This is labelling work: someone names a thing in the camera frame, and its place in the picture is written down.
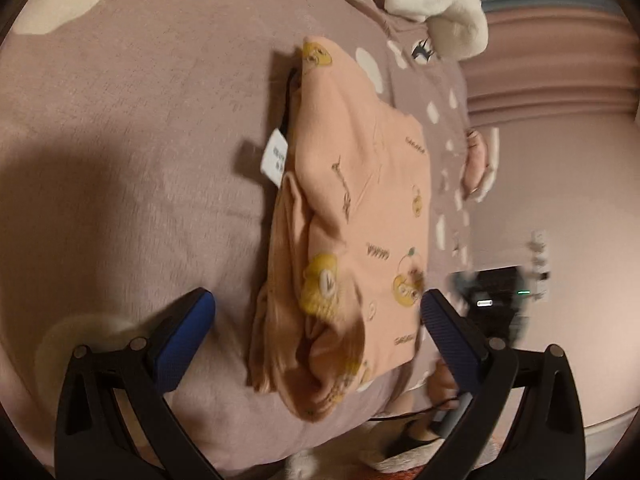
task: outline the peach fabric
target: peach fabric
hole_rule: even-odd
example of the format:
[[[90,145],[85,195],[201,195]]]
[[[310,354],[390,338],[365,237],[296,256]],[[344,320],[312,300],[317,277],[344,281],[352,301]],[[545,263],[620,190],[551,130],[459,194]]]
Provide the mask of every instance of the peach fabric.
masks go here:
[[[465,198],[480,186],[488,163],[486,142],[478,130],[471,130],[466,136],[466,142],[468,146],[466,166],[465,174],[462,176],[462,189],[465,192]]]
[[[422,127],[335,43],[308,38],[250,356],[305,420],[415,354],[431,177]]]

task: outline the mauve bedding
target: mauve bedding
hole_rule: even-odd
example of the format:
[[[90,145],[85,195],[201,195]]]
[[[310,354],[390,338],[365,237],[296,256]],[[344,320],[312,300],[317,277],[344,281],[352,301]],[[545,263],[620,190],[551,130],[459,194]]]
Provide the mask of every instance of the mauve bedding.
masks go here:
[[[124,345],[196,286],[213,291],[218,317],[168,402],[222,470],[321,444],[418,383],[434,359],[428,337],[411,365],[309,424],[247,386],[246,352],[275,196],[261,149],[307,34],[340,44],[422,125],[428,286],[470,265],[466,89],[455,63],[412,59],[424,26],[374,0],[56,5],[59,27],[23,15],[0,51],[0,399],[36,455],[52,463],[72,348]]]

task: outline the wall outlet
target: wall outlet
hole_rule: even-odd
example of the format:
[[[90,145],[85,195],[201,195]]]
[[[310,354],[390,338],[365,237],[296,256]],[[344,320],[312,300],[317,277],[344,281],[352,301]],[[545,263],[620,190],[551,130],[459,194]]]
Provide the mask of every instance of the wall outlet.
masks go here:
[[[531,233],[531,243],[537,253],[545,252],[547,246],[546,231],[544,229],[533,231]]]
[[[544,250],[533,253],[533,266],[548,267],[548,265],[549,265],[549,251],[545,246]]]

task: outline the white label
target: white label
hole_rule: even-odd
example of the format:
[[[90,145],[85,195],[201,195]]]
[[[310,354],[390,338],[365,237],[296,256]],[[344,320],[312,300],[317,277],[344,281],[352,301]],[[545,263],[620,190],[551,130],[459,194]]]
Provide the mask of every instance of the white label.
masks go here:
[[[287,139],[285,139],[280,133],[280,130],[276,128],[271,134],[271,137],[269,137],[267,147],[262,154],[260,171],[278,186],[278,188],[282,183],[284,162],[287,160],[288,149],[289,144],[287,143]]]

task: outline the finger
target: finger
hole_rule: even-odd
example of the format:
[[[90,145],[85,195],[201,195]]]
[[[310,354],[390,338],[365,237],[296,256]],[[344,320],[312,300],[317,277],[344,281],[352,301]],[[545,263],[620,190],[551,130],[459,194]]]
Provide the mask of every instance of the finger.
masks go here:
[[[460,402],[457,399],[448,400],[438,409],[439,410],[455,410],[459,405],[460,405]]]
[[[455,399],[458,396],[457,390],[442,390],[442,399]]]
[[[442,387],[458,389],[458,385],[456,384],[456,380],[451,373],[451,370],[447,368],[446,365],[436,368],[436,372],[434,373],[434,380]]]

